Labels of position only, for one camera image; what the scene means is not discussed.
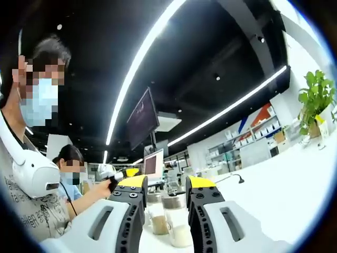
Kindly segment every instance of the black hair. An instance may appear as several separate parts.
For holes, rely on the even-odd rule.
[[[81,154],[81,152],[79,151],[79,149],[77,147],[75,147],[74,145],[68,144],[66,146],[64,146],[60,153],[58,154],[57,157],[55,157],[53,159],[54,163],[58,163],[60,161],[60,159],[64,159],[64,161],[71,161],[71,160],[77,160],[79,162],[84,162],[84,158]]]
[[[71,54],[69,49],[62,44],[60,38],[53,34],[41,40],[34,48],[33,53],[27,55],[27,59],[32,59],[33,71],[45,71],[45,65],[56,65],[57,59],[61,59],[65,64],[64,71],[66,71],[71,60]],[[12,89],[12,70],[18,68],[18,59],[16,57],[10,59],[10,61],[11,63],[5,72],[1,72],[2,85],[0,91],[2,97],[0,99],[0,108],[7,103]]]

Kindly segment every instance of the hand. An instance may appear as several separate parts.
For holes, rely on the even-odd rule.
[[[111,183],[110,179],[96,184],[91,190],[99,199],[108,198],[111,195],[109,184]]]

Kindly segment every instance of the monitor screen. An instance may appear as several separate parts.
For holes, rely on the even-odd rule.
[[[127,120],[127,132],[131,150],[134,150],[158,126],[159,121],[150,88],[147,88]]]
[[[144,158],[144,174],[148,179],[159,179],[163,176],[164,150],[161,149]]]

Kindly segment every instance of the blue face mask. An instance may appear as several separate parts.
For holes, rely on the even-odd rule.
[[[20,102],[22,117],[28,127],[45,126],[57,108],[58,86],[52,85],[52,79],[39,79],[32,89],[32,98]]]
[[[66,182],[67,184],[76,186],[82,183],[85,180],[84,172],[61,172],[61,181]]]

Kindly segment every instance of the glass jar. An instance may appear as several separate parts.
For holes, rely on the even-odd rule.
[[[172,246],[184,248],[193,244],[189,213],[185,204],[185,194],[174,197],[162,197],[166,225]]]
[[[168,230],[160,193],[150,193],[147,195],[147,209],[153,234],[167,234]]]

